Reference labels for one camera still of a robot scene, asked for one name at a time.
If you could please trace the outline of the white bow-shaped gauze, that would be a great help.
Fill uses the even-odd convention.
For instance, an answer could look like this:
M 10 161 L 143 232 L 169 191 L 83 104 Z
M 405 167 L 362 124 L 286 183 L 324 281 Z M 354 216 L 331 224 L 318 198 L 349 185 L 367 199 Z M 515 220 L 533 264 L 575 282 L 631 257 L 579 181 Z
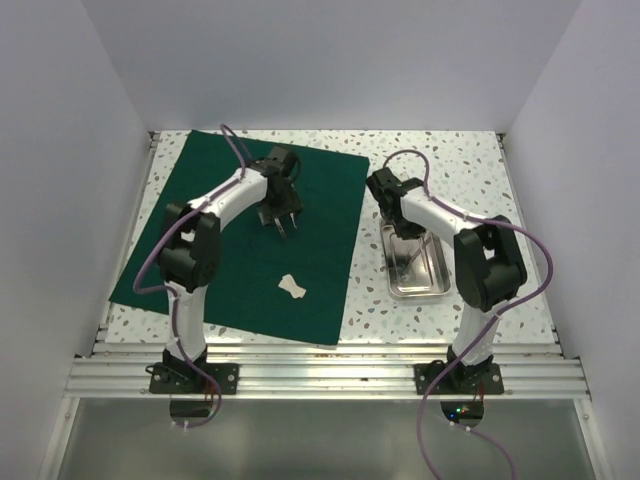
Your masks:
M 285 274 L 282 276 L 278 283 L 278 287 L 287 292 L 293 299 L 302 299 L 307 290 L 299 286 L 291 274 Z

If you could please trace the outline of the steel instrument tray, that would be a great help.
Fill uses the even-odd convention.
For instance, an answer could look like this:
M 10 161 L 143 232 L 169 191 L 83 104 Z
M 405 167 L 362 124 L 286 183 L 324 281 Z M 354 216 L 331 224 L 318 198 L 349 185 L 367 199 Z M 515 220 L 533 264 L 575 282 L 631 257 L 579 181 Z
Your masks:
M 398 300 L 418 300 L 446 295 L 451 289 L 440 239 L 430 232 L 403 240 L 393 226 L 380 221 L 387 285 Z

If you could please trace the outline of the steel tweezers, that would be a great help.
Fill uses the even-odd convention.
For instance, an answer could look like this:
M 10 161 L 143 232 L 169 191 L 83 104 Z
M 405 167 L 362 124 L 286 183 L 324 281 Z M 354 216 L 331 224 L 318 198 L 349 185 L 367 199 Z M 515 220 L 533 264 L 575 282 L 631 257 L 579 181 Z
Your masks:
M 276 219 L 274 219 L 274 224 L 275 224 L 276 229 L 278 230 L 279 235 L 281 236 L 281 238 L 286 241 L 288 237 L 287 237 L 287 233 L 286 233 L 285 228 L 282 225 L 281 221 L 278 218 L 276 218 Z

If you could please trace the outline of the steel surgical scissors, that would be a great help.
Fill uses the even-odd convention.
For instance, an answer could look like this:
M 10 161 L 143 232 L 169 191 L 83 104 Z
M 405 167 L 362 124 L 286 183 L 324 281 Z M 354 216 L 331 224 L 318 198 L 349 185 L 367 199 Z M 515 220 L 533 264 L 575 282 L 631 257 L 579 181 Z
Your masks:
M 420 269 L 426 258 L 426 248 L 430 242 L 427 234 L 417 239 L 396 238 L 394 244 L 395 268 L 400 274 L 408 274 Z

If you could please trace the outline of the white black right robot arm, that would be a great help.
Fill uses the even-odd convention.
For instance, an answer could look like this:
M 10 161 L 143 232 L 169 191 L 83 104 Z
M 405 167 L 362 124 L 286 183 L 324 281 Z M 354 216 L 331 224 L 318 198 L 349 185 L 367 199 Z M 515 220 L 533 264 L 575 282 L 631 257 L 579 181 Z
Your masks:
M 445 379 L 454 391 L 470 391 L 481 380 L 478 365 L 493 354 L 500 310 L 527 281 L 513 225 L 504 216 L 473 220 L 428 196 L 420 180 L 401 180 L 388 168 L 371 174 L 366 186 L 397 238 L 413 241 L 429 233 L 452 248 L 463 310 Z

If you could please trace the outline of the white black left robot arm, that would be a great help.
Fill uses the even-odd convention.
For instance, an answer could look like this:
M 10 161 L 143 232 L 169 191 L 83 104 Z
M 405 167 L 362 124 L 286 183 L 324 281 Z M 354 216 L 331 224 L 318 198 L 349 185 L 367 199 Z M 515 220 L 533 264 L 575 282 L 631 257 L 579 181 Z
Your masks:
M 254 207 L 261 224 L 285 238 L 283 221 L 295 223 L 303 209 L 294 185 L 299 173 L 298 155 L 275 148 L 206 194 L 167 206 L 156 261 L 168 294 L 171 327 L 159 380 L 193 393 L 211 378 L 204 365 L 204 307 L 221 262 L 222 232 Z

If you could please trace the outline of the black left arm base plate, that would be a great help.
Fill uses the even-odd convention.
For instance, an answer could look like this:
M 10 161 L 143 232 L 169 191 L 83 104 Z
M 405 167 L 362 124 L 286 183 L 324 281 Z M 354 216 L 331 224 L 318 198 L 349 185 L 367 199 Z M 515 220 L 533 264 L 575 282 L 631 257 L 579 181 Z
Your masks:
M 222 395 L 235 395 L 240 378 L 238 364 L 206 364 L 201 369 L 213 378 Z M 172 370 L 162 363 L 148 365 L 145 372 L 151 376 L 149 392 L 152 394 L 204 394 L 214 393 L 210 381 L 193 369 Z

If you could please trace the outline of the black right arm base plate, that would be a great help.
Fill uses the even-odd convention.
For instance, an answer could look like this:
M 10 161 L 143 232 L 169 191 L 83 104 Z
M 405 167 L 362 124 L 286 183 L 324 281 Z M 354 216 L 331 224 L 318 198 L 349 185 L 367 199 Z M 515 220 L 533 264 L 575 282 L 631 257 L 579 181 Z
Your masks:
M 423 395 L 431 383 L 445 370 L 440 360 L 413 366 L 416 392 Z M 431 395 L 502 395 L 505 387 L 500 367 L 495 364 L 465 366 L 458 364 L 430 390 Z

